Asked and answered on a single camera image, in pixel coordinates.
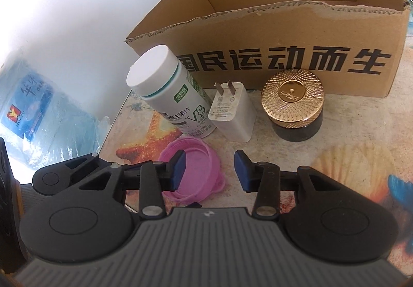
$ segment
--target tabletop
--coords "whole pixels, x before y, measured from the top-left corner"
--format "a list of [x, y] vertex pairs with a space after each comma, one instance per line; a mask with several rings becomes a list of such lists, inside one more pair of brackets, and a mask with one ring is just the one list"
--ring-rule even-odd
[[[249, 95], [257, 109], [253, 135], [247, 143], [229, 142], [215, 129], [203, 140], [220, 156], [226, 186], [202, 201], [203, 207], [245, 206], [256, 193], [245, 193], [234, 171], [234, 152], [243, 149], [253, 162], [268, 161], [282, 170], [310, 165], [389, 209], [399, 224], [399, 238], [388, 260], [413, 274], [413, 38], [407, 38], [400, 66], [387, 98], [326, 95], [323, 124], [311, 139], [299, 143], [279, 138], [265, 114], [260, 91]], [[213, 98], [214, 89], [206, 92]], [[145, 101], [131, 92], [123, 104], [100, 157], [133, 164], [157, 160], [181, 133]], [[138, 191], [126, 203], [138, 209]], [[282, 192], [281, 207], [294, 206], [291, 192]], [[176, 206], [166, 199], [167, 208]]]

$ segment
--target metal plug prong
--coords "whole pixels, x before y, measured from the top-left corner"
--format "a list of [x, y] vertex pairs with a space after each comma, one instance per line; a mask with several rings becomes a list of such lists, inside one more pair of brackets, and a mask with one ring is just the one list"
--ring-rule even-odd
[[228, 81], [227, 85], [228, 85], [228, 89], [230, 89], [232, 95], [234, 96], [235, 95], [234, 85], [231, 83], [231, 81]]
[[219, 94], [222, 96], [224, 95], [224, 89], [221, 87], [221, 85], [218, 82], [215, 82], [215, 89], [218, 90]]

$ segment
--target blue gripper pad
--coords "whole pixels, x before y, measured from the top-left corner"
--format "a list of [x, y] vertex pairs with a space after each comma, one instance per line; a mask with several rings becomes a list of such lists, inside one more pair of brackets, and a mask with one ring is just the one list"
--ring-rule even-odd
[[178, 189], [179, 184], [183, 177], [183, 173], [185, 173], [185, 169], [186, 169], [186, 154], [185, 152], [183, 152], [173, 168], [172, 183], [173, 183], [174, 190]]
[[248, 165], [244, 162], [238, 151], [234, 154], [234, 168], [241, 183], [242, 190], [245, 192], [251, 192], [251, 181], [249, 175], [252, 173], [253, 169], [251, 169], [251, 163]]

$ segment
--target metal pin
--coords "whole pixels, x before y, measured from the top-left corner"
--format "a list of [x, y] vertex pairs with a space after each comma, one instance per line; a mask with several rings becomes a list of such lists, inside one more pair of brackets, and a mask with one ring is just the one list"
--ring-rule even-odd
[[228, 85], [228, 89], [230, 89], [232, 95], [234, 96], [235, 95], [234, 85], [231, 83], [231, 81], [228, 81], [227, 85]]
[[159, 216], [162, 211], [160, 206], [146, 206], [142, 209], [143, 214], [150, 217]]
[[218, 82], [215, 82], [215, 89], [218, 90], [219, 94], [222, 96], [224, 95], [224, 89], [221, 87], [221, 85]]
[[277, 213], [277, 209], [272, 206], [260, 206], [257, 208], [256, 213], [262, 217], [271, 217]]

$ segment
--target screw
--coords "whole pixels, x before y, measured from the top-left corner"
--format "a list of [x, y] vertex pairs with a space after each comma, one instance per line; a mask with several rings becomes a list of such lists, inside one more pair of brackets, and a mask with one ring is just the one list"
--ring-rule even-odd
[[142, 209], [142, 213], [150, 217], [159, 216], [162, 211], [163, 210], [160, 206], [146, 206]]
[[277, 209], [272, 206], [260, 206], [257, 208], [256, 213], [262, 217], [271, 217], [277, 213]]

